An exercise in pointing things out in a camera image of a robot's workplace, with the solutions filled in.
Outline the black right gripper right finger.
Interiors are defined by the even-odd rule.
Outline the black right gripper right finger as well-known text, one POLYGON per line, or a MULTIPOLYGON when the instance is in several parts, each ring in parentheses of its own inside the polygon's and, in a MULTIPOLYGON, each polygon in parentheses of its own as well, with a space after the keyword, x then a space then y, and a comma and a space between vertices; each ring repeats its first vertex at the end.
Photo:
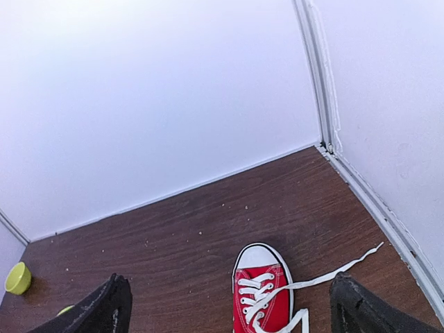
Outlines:
POLYGON ((332 332, 439 332, 376 296, 345 272, 330 285, 332 332))

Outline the white shoelace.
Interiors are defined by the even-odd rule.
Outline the white shoelace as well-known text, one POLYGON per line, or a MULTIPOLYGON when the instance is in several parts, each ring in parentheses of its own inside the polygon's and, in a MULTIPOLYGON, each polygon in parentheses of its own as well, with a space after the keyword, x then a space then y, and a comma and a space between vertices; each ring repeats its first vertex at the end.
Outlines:
MULTIPOLYGON (((382 246, 381 244, 378 244, 376 247, 371 248, 366 253, 364 253, 361 257, 354 259, 351 262, 348 262, 347 264, 337 268, 336 270, 334 270, 332 272, 326 273, 326 274, 321 275, 319 277, 315 277, 314 279, 308 280, 308 281, 302 281, 302 282, 294 282, 293 281, 291 284, 288 284, 284 287, 280 287, 280 288, 276 289, 275 291, 268 294, 268 296, 265 297, 265 299, 263 299, 262 301, 260 301, 256 305, 254 305, 253 308, 248 311, 247 320, 248 321, 252 320, 251 317, 253 316, 253 314, 255 312, 257 312, 259 310, 260 307, 262 307, 262 305, 264 305, 269 300, 271 300, 271 298, 273 296, 276 296, 279 292, 284 291, 284 290, 289 290, 293 293, 293 305, 294 305, 294 291, 295 290, 316 286, 318 284, 322 284, 322 283, 329 282, 329 281, 333 280, 333 278, 335 278, 335 276, 338 273, 346 272, 350 268, 352 268, 355 264, 364 261, 365 258, 367 258, 367 256, 372 255, 373 253, 376 253, 381 246, 382 246)), ((278 332, 291 332, 297 325, 301 325, 302 332, 309 331, 309 310, 307 308, 299 309, 298 311, 293 310, 289 324, 287 324, 287 326, 285 326, 284 328, 282 328, 278 332)), ((253 320, 253 327, 255 328, 254 332, 265 332, 264 330, 259 328, 259 323, 258 323, 257 319, 253 320)))

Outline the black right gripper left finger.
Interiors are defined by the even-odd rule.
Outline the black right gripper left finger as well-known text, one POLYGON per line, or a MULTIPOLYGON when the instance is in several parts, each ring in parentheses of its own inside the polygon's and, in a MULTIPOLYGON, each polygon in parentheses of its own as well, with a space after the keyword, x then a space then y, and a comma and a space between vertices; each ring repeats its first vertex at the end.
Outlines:
POLYGON ((71 309, 32 329, 32 332, 79 333, 129 331, 133 304, 130 283, 112 274, 71 309))

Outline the red canvas sneaker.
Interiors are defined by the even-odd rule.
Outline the red canvas sneaker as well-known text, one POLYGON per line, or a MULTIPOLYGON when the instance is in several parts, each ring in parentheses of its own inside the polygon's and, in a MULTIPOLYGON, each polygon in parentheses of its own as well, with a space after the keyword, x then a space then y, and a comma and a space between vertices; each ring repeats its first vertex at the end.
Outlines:
POLYGON ((293 282, 282 256, 264 243, 245 246, 239 253, 232 273, 233 332, 254 332, 253 320, 265 332, 278 332, 291 320, 293 293, 279 292, 247 320, 247 313, 271 292, 293 282))

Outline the green plate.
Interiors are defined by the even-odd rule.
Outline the green plate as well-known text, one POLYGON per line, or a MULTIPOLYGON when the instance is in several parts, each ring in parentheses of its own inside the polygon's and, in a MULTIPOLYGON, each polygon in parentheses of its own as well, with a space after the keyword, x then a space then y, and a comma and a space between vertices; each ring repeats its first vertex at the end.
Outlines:
POLYGON ((63 308, 63 309, 61 309, 58 313, 57 313, 57 316, 60 316, 60 315, 62 315, 62 314, 64 314, 64 313, 66 313, 66 312, 68 312, 70 309, 72 309, 73 307, 75 307, 75 305, 69 305, 69 306, 67 306, 67 307, 65 307, 65 308, 63 308))

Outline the right aluminium frame post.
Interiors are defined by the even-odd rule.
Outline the right aluminium frame post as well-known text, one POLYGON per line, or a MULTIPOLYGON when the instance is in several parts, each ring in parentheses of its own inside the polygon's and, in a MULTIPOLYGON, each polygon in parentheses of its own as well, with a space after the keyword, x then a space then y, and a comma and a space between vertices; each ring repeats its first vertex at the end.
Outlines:
POLYGON ((337 155, 343 151, 339 139, 341 124, 334 75, 321 13, 314 1, 294 1, 293 6, 302 33, 314 87, 321 129, 321 145, 328 153, 337 155))

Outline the green bowl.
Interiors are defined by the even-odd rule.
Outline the green bowl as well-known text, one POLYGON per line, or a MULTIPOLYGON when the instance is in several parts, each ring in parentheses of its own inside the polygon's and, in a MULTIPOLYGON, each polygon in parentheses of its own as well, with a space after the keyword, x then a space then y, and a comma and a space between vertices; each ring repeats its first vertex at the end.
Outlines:
POLYGON ((10 270, 5 281, 5 290, 7 293, 20 296, 29 289, 31 282, 32 275, 29 268, 24 262, 19 262, 10 270))

